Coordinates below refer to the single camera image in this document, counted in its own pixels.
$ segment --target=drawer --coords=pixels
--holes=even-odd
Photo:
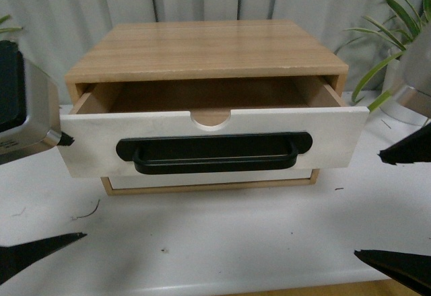
[[[62,129],[75,142],[59,149],[73,177],[137,176],[134,162],[117,153],[123,139],[307,132],[312,145],[294,165],[264,171],[264,178],[274,180],[295,171],[348,166],[367,116],[366,108],[346,106],[317,76],[98,83],[62,116]],[[224,173],[222,181],[229,182],[262,176]],[[173,172],[138,178],[149,178],[148,186],[169,186],[209,184],[221,176]]]
[[[312,184],[368,116],[347,70],[287,20],[118,25],[65,76],[59,150],[109,194]]]

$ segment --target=white drawer front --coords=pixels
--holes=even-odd
[[[202,126],[190,112],[74,114],[61,128],[75,142],[59,147],[73,177],[136,176],[115,147],[121,139],[307,131],[313,144],[289,170],[347,167],[368,116],[365,107],[232,110],[217,126]]]

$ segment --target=debris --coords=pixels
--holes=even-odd
[[[21,211],[21,213],[17,213],[17,214],[13,214],[12,217],[20,217],[22,215],[22,213],[24,213],[24,211],[27,209],[27,207],[24,207]]]
[[[391,126],[389,126],[383,119],[381,119],[381,120],[385,125],[387,125],[388,128],[392,129]]]
[[[82,218],[84,218],[84,217],[89,217],[90,215],[93,215],[93,214],[94,214],[94,212],[96,212],[96,211],[97,211],[97,208],[99,207],[99,203],[100,203],[100,198],[99,198],[99,200],[97,201],[96,208],[95,208],[95,209],[94,209],[90,214],[84,215],[84,216],[82,216],[82,217],[72,217],[72,221],[76,221],[76,220],[78,220],[78,219],[82,219]]]

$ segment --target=green plant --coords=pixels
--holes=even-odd
[[[11,15],[5,15],[0,18],[0,25],[7,20],[11,19]],[[7,28],[0,28],[0,34],[3,34],[5,32],[19,32],[22,30],[22,27],[7,27]]]
[[[361,78],[357,84],[354,92],[352,93],[352,102],[357,104],[360,100],[358,99],[358,94],[367,85],[367,83],[379,72],[382,68],[386,67],[392,60],[401,57],[407,50],[408,45],[413,42],[416,37],[420,34],[423,27],[431,20],[431,0],[422,0],[422,14],[420,15],[409,0],[385,0],[385,4],[389,6],[393,15],[385,20],[383,23],[377,22],[375,19],[364,16],[363,18],[376,27],[376,30],[369,28],[348,28],[346,30],[351,30],[367,35],[374,35],[382,38],[390,46],[395,46],[399,49],[398,52],[387,57],[383,61],[379,62],[377,65],[373,66],[371,70],[367,72]],[[395,26],[393,29],[388,29],[386,25],[391,22]],[[341,46],[339,49],[348,45],[356,40],[363,38],[360,36],[354,38]],[[384,101],[390,98],[391,95],[389,91],[383,92],[377,99],[368,106],[370,112],[378,108]]]

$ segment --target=white surface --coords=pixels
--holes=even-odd
[[[354,250],[431,254],[431,165],[377,156],[417,129],[378,111],[350,166],[321,170],[314,186],[107,196],[99,179],[70,178],[56,149],[3,165],[0,245],[88,236],[0,294],[220,295],[381,279]],[[71,220],[99,198],[93,215]]]
[[[232,110],[227,121],[203,126],[192,120],[188,111],[68,114],[61,116],[61,128],[75,142],[59,150],[73,177],[136,176],[139,173],[133,162],[123,161],[115,151],[121,139],[307,131],[312,147],[298,156],[290,170],[338,168],[349,164],[367,116],[365,107]],[[252,180],[250,173],[237,172],[237,180]],[[160,185],[175,185],[169,178]],[[210,179],[203,174],[190,175],[189,184]]]

